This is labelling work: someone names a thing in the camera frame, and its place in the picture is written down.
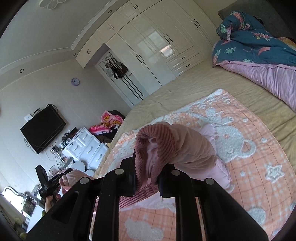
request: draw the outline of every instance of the clock face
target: clock face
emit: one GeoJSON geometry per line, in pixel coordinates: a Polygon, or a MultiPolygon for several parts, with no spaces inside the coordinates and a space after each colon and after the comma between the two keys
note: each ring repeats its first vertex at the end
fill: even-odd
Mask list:
{"type": "Polygon", "coordinates": [[[74,79],[71,80],[71,83],[74,86],[78,86],[80,84],[80,81],[78,79],[74,78],[74,79]]]}

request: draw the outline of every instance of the ceiling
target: ceiling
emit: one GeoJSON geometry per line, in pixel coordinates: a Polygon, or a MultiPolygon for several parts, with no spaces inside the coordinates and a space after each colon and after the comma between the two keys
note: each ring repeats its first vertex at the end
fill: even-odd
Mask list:
{"type": "Polygon", "coordinates": [[[110,0],[67,0],[53,10],[29,0],[0,38],[0,69],[19,59],[71,47],[88,22],[110,0]]]}

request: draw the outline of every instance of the black television screen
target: black television screen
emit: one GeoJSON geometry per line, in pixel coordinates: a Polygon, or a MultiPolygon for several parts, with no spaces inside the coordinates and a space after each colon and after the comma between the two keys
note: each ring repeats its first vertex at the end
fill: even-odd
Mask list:
{"type": "Polygon", "coordinates": [[[39,154],[62,131],[66,123],[53,105],[48,105],[20,130],[32,148],[39,154]]]}

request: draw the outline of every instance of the metal screw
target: metal screw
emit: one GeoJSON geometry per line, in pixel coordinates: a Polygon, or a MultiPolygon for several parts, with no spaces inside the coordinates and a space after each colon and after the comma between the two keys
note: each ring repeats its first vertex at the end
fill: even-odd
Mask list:
{"type": "Polygon", "coordinates": [[[178,170],[172,170],[172,175],[178,176],[178,175],[180,175],[180,171],[178,171],[178,170]]]}
{"type": "Polygon", "coordinates": [[[215,183],[214,179],[211,179],[211,178],[207,178],[205,182],[206,184],[209,184],[209,185],[213,185],[215,183]]]}
{"type": "Polygon", "coordinates": [[[121,168],[118,168],[118,169],[115,170],[115,174],[117,174],[117,175],[121,175],[123,173],[124,173],[124,170],[121,169],[121,168]]]}
{"type": "Polygon", "coordinates": [[[80,179],[81,184],[87,184],[88,181],[89,181],[89,179],[87,177],[83,177],[83,178],[80,179]]]}

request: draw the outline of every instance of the white wardrobe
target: white wardrobe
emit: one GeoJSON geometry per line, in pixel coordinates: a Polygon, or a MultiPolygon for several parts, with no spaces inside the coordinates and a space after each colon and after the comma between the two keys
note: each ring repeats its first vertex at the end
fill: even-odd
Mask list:
{"type": "MultiPolygon", "coordinates": [[[[98,28],[76,59],[85,67],[106,43],[152,94],[210,58],[217,40],[214,25],[193,0],[130,0],[98,28]]],[[[128,98],[126,91],[117,91],[128,98]]]]}

